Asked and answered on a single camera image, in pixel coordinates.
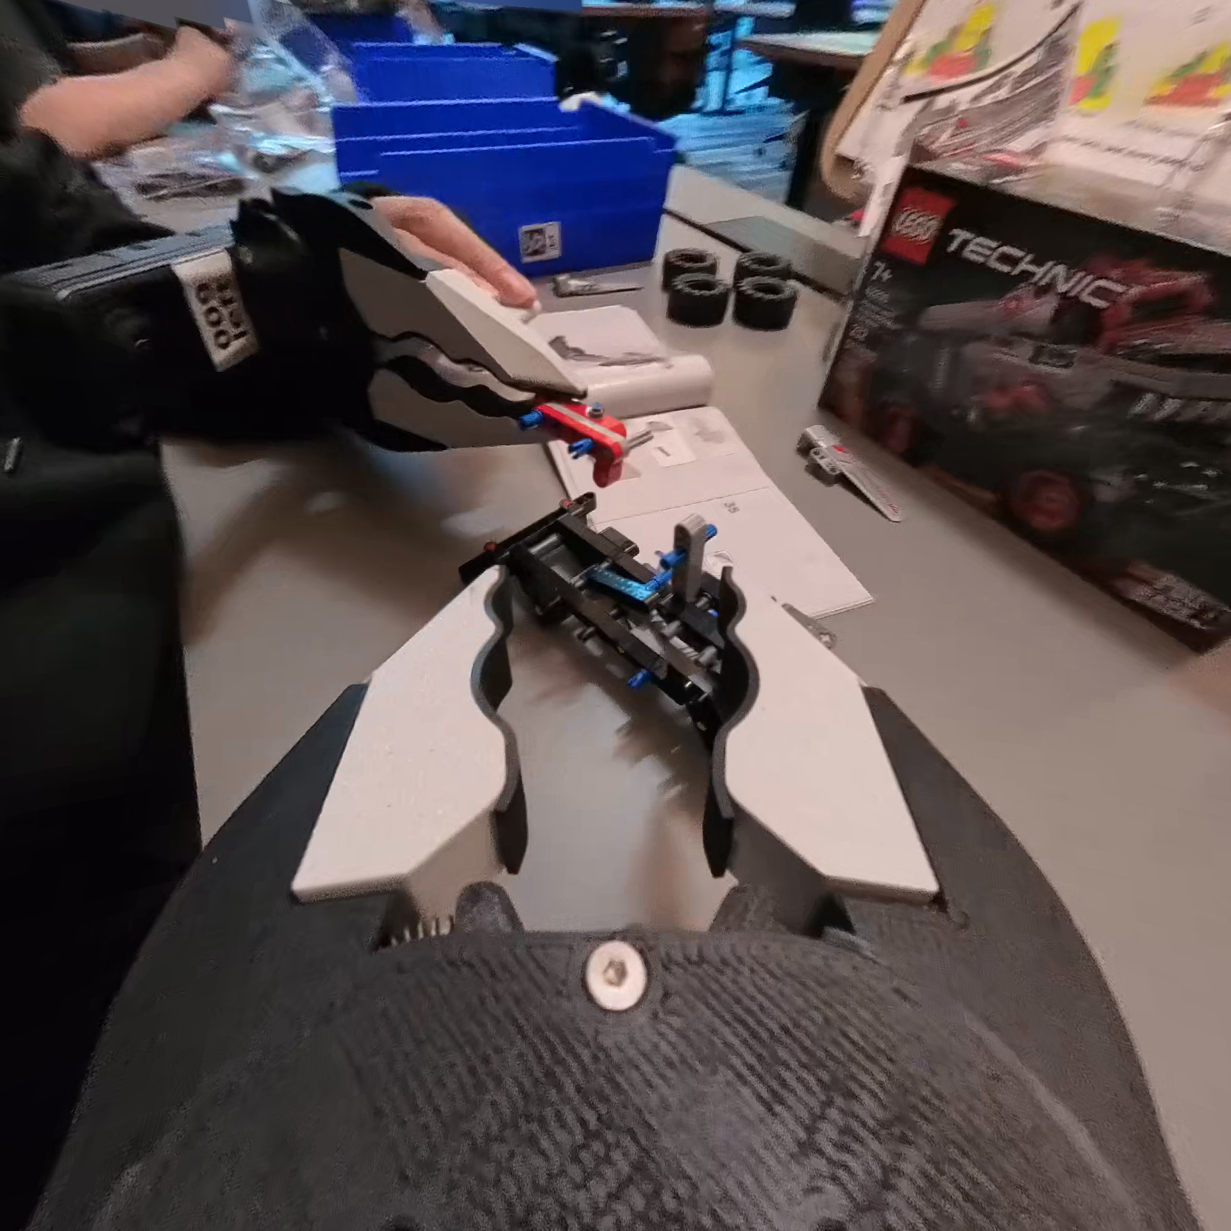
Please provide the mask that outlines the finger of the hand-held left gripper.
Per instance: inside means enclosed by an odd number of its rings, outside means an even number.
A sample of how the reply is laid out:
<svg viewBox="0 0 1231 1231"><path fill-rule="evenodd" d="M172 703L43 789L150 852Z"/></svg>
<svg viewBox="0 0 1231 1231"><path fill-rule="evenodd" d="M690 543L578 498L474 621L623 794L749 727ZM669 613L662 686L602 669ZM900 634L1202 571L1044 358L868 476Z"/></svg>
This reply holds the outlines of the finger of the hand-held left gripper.
<svg viewBox="0 0 1231 1231"><path fill-rule="evenodd" d="M546 401L481 366L440 355L397 355L373 371L373 429L392 450L489 450L522 446L535 431L518 423Z"/></svg>
<svg viewBox="0 0 1231 1231"><path fill-rule="evenodd" d="M390 265L340 254L343 289L373 338L379 369L414 362L457 388L490 383L516 394L582 401L585 386L520 312L457 269L399 258L399 265Z"/></svg>

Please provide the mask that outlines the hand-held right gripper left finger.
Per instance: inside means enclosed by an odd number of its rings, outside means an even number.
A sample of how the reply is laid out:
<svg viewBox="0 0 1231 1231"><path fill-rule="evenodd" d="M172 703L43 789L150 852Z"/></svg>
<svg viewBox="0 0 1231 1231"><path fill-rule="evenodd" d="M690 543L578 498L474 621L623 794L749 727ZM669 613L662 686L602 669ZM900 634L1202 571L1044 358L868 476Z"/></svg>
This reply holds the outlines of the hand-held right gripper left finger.
<svg viewBox="0 0 1231 1231"><path fill-rule="evenodd" d="M369 679L291 883L299 902L453 887L518 874L530 811L513 688L511 574L464 587Z"/></svg>

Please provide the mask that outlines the red toy brick part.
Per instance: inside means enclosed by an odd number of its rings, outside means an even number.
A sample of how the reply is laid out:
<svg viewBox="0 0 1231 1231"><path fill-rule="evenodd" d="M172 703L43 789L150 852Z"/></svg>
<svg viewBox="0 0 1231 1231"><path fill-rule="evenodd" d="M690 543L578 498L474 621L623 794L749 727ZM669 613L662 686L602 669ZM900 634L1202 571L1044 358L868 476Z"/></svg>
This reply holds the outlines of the red toy brick part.
<svg viewBox="0 0 1231 1231"><path fill-rule="evenodd" d="M608 489L623 479L624 463L638 448L624 422L587 403L539 403L515 422L524 433L543 431L563 442L570 459L593 463L593 483Z"/></svg>

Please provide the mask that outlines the black toy brick chassis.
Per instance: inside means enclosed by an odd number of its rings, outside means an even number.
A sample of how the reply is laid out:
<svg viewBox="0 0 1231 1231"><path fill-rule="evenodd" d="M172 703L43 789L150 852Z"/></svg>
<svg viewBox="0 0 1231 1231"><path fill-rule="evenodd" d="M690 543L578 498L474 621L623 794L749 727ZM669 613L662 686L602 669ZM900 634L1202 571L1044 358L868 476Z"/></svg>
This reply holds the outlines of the black toy brick chassis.
<svg viewBox="0 0 1231 1231"><path fill-rule="evenodd" d="M541 625L563 626L621 664L626 686L656 690L682 710L712 751L731 703L721 699L731 578L693 572L692 548L656 567L623 532L591 528L597 496L563 502L503 541L490 541L459 569L472 584L492 569L515 582Z"/></svg>

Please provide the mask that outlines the grey toy panel part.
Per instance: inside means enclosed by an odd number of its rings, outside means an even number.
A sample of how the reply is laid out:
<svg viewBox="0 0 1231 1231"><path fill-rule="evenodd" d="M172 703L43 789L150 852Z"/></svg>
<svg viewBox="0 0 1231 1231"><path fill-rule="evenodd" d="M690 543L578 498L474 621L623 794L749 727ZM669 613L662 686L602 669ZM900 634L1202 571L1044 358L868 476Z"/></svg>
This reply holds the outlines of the grey toy panel part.
<svg viewBox="0 0 1231 1231"><path fill-rule="evenodd" d="M826 485L846 485L891 524L902 524L902 509L881 479L827 427L801 433L798 453L805 468Z"/></svg>

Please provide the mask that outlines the another person's forearm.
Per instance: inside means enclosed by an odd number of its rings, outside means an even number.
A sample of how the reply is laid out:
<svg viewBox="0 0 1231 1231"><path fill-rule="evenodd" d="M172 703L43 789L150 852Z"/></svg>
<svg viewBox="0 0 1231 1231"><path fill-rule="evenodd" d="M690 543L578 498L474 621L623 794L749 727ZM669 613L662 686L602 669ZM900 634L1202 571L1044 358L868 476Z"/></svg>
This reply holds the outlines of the another person's forearm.
<svg viewBox="0 0 1231 1231"><path fill-rule="evenodd" d="M17 126L88 161L157 140L230 94L237 77L232 44L230 34L178 27L157 60L40 86L19 105Z"/></svg>

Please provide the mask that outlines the grey desk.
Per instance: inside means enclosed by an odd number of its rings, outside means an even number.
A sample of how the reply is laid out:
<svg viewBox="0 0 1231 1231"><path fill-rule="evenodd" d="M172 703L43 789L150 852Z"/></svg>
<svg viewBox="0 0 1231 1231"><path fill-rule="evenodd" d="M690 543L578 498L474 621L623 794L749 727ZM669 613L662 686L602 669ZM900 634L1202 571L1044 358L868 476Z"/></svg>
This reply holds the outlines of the grey desk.
<svg viewBox="0 0 1231 1231"><path fill-rule="evenodd" d="M805 472L829 336L811 289L788 332L682 330L660 275L636 308L706 355L716 405L874 604L827 621L1004 820L1086 934L1207 1230L1230 1228L1230 647L1178 641L872 446L893 526ZM183 630L202 839L336 697L457 589L457 569L561 496L530 446L433 457L349 442L163 450L189 558ZM526 748L528 924L706 924L705 761L654 699L610 688L578 647L520 621L507 714Z"/></svg>

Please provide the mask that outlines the person's left hand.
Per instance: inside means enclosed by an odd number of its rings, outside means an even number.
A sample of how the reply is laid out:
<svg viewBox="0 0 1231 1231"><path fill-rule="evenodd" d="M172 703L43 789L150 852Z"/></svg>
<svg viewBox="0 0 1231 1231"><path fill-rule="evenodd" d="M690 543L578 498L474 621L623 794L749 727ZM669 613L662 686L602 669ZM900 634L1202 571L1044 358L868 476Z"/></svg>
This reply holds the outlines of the person's left hand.
<svg viewBox="0 0 1231 1231"><path fill-rule="evenodd" d="M444 204L401 194L381 194L369 202L394 228L407 252L459 271L511 310L541 310L531 282Z"/></svg>

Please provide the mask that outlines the large blue storage bin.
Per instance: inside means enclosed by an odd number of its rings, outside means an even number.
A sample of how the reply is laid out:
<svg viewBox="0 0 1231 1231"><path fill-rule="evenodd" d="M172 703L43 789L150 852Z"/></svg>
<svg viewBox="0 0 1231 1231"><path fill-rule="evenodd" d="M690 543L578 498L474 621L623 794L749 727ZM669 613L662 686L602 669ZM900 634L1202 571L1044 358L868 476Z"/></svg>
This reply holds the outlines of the large blue storage bin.
<svg viewBox="0 0 1231 1231"><path fill-rule="evenodd" d="M531 278L649 263L677 142L597 103L347 103L332 111L343 183L433 198Z"/></svg>

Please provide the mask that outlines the clear plastic bags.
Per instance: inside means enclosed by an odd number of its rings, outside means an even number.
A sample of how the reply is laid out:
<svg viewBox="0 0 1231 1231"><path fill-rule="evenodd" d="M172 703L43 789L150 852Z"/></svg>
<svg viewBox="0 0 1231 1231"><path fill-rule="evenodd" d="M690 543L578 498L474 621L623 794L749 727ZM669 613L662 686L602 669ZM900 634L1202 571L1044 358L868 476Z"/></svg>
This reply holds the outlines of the clear plastic bags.
<svg viewBox="0 0 1231 1231"><path fill-rule="evenodd" d="M356 99L345 55L297 3L243 3L228 29L230 94L97 165L131 207L228 207L332 157L332 109Z"/></svg>

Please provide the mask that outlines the white instruction booklet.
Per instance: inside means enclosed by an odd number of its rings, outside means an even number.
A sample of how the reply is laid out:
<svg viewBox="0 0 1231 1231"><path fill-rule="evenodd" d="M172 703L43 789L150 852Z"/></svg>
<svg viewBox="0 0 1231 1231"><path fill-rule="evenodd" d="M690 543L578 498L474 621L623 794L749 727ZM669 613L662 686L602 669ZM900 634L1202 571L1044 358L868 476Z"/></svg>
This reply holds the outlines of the white instruction booklet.
<svg viewBox="0 0 1231 1231"><path fill-rule="evenodd" d="M710 574L733 567L742 584L813 619L872 604L714 407L716 371L705 356L671 351L632 308L541 314L530 325L587 384L591 401L630 437L649 437L608 489L598 489L589 459L570 459L563 444L548 448L570 500L597 494L597 532L621 532L656 569L675 526L697 515L718 532L706 546Z"/></svg>

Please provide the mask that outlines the small blue storage bin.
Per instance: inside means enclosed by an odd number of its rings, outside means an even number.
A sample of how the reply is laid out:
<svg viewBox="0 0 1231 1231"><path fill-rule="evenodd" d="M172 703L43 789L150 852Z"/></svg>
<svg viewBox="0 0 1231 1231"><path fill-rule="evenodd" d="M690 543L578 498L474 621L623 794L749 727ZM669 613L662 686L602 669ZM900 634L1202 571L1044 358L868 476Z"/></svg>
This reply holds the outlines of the small blue storage bin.
<svg viewBox="0 0 1231 1231"><path fill-rule="evenodd" d="M356 42L351 75L366 103L559 98L552 55L500 44Z"/></svg>

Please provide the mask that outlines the person's black clothing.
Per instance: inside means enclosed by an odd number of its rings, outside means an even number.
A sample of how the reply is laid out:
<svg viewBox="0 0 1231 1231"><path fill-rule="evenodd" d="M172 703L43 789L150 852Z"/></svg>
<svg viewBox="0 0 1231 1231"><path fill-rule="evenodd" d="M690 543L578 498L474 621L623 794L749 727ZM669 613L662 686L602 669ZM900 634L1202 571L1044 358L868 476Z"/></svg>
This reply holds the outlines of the person's black clothing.
<svg viewBox="0 0 1231 1231"><path fill-rule="evenodd" d="M202 852L157 451L2 429L2 1228L30 1219L107 1014Z"/></svg>

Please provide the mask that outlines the dark toy set box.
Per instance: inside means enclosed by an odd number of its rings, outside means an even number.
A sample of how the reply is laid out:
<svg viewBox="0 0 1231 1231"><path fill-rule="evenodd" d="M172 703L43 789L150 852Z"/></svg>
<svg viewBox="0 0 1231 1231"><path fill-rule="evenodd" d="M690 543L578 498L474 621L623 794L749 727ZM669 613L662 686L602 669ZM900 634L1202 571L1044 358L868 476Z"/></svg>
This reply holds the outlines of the dark toy set box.
<svg viewBox="0 0 1231 1231"><path fill-rule="evenodd" d="M1230 640L1230 252L911 166L820 409L1193 649Z"/></svg>

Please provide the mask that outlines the red and yellow bins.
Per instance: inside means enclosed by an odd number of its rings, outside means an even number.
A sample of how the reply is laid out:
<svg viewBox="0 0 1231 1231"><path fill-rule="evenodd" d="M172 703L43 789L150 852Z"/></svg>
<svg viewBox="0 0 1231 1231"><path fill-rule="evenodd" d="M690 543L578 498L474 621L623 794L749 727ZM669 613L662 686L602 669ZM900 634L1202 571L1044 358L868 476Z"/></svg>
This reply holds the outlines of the red and yellow bins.
<svg viewBox="0 0 1231 1231"><path fill-rule="evenodd" d="M1230 250L1228 3L898 3L824 139L865 206L941 170Z"/></svg>

